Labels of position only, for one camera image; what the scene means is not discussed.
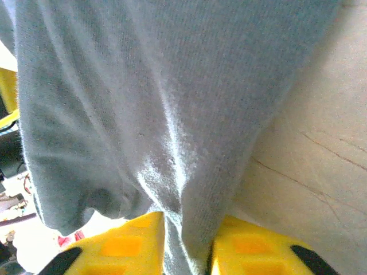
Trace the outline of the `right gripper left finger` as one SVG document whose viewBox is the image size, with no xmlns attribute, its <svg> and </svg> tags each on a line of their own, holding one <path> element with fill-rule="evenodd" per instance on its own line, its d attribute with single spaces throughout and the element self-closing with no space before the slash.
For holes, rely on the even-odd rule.
<svg viewBox="0 0 367 275">
<path fill-rule="evenodd" d="M 42 273 L 163 274 L 164 245 L 164 214 L 153 212 L 73 243 Z"/>
</svg>

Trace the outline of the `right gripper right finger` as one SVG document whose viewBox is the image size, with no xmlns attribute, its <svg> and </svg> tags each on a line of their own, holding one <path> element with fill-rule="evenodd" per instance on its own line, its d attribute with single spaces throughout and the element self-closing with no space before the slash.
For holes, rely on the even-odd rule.
<svg viewBox="0 0 367 275">
<path fill-rule="evenodd" d="M 212 246 L 211 274 L 337 274 L 306 243 L 225 216 Z"/>
</svg>

